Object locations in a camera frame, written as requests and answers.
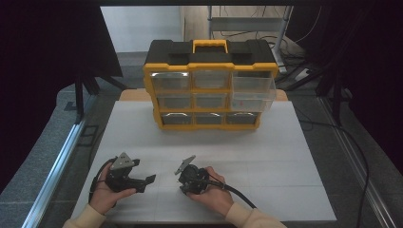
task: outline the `metal rail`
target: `metal rail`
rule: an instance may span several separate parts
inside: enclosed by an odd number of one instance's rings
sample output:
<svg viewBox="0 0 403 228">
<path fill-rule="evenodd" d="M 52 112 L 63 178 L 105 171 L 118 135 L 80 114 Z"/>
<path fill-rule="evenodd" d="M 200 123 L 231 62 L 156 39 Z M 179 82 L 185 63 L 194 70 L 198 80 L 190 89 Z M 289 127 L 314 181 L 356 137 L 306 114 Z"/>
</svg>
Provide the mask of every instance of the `metal rail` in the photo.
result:
<svg viewBox="0 0 403 228">
<path fill-rule="evenodd" d="M 86 101 L 86 110 L 89 110 L 93 102 L 95 100 L 95 96 L 90 96 Z M 58 157 L 56 158 L 55 163 L 53 164 L 47 179 L 45 180 L 44 185 L 42 186 L 41 191 L 38 194 L 35 202 L 30 208 L 29 214 L 23 224 L 22 227 L 38 227 L 39 223 L 43 215 L 46 212 L 50 199 L 53 195 L 54 190 L 57 187 L 57 184 L 60 178 L 63 175 L 65 167 L 67 165 L 68 159 L 72 154 L 75 144 L 78 142 L 78 138 L 85 126 L 86 117 L 84 117 L 79 123 L 75 124 L 68 136 L 67 139 L 59 152 Z"/>
<path fill-rule="evenodd" d="M 318 98 L 320 104 L 325 110 L 326 117 L 328 121 L 331 124 L 336 124 L 336 121 L 332 118 L 332 111 L 331 111 L 331 105 L 329 102 L 324 99 L 324 98 Z M 357 151 L 355 150 L 355 147 L 350 143 L 348 136 L 346 133 L 335 130 L 337 139 L 340 141 L 340 144 L 343 147 L 343 151 L 346 154 L 346 157 L 353 168 L 353 171 L 355 173 L 355 176 L 361 185 L 361 187 L 364 187 L 365 184 L 365 178 L 366 178 L 366 172 L 365 172 L 365 167 L 364 164 L 362 163 Z M 384 200 L 381 198 L 379 195 L 379 192 L 377 191 L 376 187 L 374 184 L 371 182 L 371 178 L 368 183 L 367 187 L 367 192 L 366 192 L 367 199 L 371 206 L 374 209 L 374 213 L 376 214 L 380 224 L 384 228 L 396 228 L 396 224 L 393 221 L 393 218 L 389 212 L 389 209 L 384 202 Z"/>
</svg>

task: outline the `hand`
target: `hand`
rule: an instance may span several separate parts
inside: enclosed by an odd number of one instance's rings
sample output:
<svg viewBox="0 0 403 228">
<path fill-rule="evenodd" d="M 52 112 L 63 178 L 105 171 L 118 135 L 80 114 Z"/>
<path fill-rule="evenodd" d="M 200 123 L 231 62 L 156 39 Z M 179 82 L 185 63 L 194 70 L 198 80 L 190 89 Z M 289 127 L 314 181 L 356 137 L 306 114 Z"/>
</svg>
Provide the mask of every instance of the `hand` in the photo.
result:
<svg viewBox="0 0 403 228">
<path fill-rule="evenodd" d="M 205 170 L 210 174 L 211 181 L 221 181 L 225 183 L 225 179 L 223 176 L 220 176 L 216 173 L 213 167 L 206 167 Z M 205 191 L 200 195 L 187 193 L 187 196 L 194 201 L 200 202 L 207 206 L 210 210 L 218 212 L 222 214 L 224 217 L 228 214 L 229 209 L 231 208 L 234 201 L 232 200 L 231 194 L 227 190 L 223 190 L 218 186 L 209 184 Z"/>
<path fill-rule="evenodd" d="M 97 186 L 95 187 L 94 194 L 92 195 L 92 199 L 89 203 L 92 208 L 102 215 L 108 212 L 118 200 L 129 197 L 136 193 L 136 189 L 134 188 L 115 193 L 106 185 L 106 175 L 111 165 L 112 163 L 109 163 L 103 169 L 101 177 L 99 178 Z"/>
</svg>

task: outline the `beige sleeve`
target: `beige sleeve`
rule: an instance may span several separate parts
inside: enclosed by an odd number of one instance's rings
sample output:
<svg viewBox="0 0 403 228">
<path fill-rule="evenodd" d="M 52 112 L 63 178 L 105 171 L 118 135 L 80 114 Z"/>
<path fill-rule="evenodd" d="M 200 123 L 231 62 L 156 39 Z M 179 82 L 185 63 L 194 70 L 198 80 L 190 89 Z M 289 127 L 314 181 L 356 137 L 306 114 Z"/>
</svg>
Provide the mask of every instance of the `beige sleeve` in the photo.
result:
<svg viewBox="0 0 403 228">
<path fill-rule="evenodd" d="M 234 203 L 225 217 L 238 228 L 284 228 L 285 226 L 277 219 L 263 214 L 258 209 L 248 210 L 238 203 Z"/>
<path fill-rule="evenodd" d="M 87 204 L 81 215 L 78 218 L 67 220 L 63 228 L 99 228 L 105 219 L 105 216 Z"/>
</svg>

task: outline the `white tabletop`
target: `white tabletop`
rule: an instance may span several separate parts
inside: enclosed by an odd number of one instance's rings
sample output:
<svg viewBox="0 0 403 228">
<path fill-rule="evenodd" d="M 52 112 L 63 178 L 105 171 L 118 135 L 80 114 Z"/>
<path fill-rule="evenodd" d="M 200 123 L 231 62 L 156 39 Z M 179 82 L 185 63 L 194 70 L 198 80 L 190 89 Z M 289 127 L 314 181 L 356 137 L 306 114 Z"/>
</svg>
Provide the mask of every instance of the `white tabletop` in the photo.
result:
<svg viewBox="0 0 403 228">
<path fill-rule="evenodd" d="M 336 220 L 291 102 L 274 102 L 257 130 L 169 131 L 158 128 L 151 102 L 116 102 L 72 217 L 87 203 L 101 165 L 122 152 L 140 159 L 130 178 L 156 174 L 144 193 L 122 199 L 107 213 L 120 223 L 220 223 L 221 216 L 189 199 L 174 172 L 196 155 L 213 166 L 263 212 L 285 220 Z M 239 203 L 248 207 L 232 194 Z"/>
</svg>

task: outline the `gray floor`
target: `gray floor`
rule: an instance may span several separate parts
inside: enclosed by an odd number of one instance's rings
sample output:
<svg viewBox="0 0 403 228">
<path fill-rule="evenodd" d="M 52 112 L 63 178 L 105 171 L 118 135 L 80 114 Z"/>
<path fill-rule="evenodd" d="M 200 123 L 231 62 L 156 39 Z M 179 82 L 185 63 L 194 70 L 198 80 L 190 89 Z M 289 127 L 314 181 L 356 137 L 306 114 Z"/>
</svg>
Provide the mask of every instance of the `gray floor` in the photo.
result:
<svg viewBox="0 0 403 228">
<path fill-rule="evenodd" d="M 144 87 L 142 72 L 144 53 L 119 53 L 119 58 L 124 77 L 116 79 L 131 87 Z M 295 75 L 278 87 L 291 84 Z M 86 130 L 68 161 L 67 171 L 52 196 L 40 227 L 61 227 L 64 221 L 70 217 L 114 102 L 119 99 L 122 92 L 103 80 L 99 79 L 98 83 L 101 92 L 87 113 L 90 118 L 86 122 Z M 301 120 L 328 123 L 326 109 L 315 94 L 316 85 L 317 82 L 313 81 L 295 91 L 287 92 L 287 95 L 293 102 Z M 23 225 L 75 121 L 75 111 L 66 108 L 75 104 L 74 101 L 74 86 L 60 91 L 57 107 L 41 138 L 0 196 L 1 227 L 21 227 Z M 342 104 L 340 117 L 343 127 L 354 135 L 364 150 L 370 164 L 371 180 L 389 208 L 396 227 L 403 227 L 403 217 L 401 216 L 403 215 L 403 177 L 355 118 L 348 103 Z M 336 139 L 335 130 L 332 127 L 308 123 L 302 123 L 301 127 L 304 129 L 305 138 L 334 208 L 337 222 L 285 222 L 285 224 L 288 227 L 355 227 L 362 188 L 352 171 L 340 141 Z M 105 224 L 105 227 L 116 226 Z M 156 226 L 136 225 L 135 227 Z M 367 201 L 364 204 L 361 227 L 381 227 L 372 206 Z"/>
</svg>

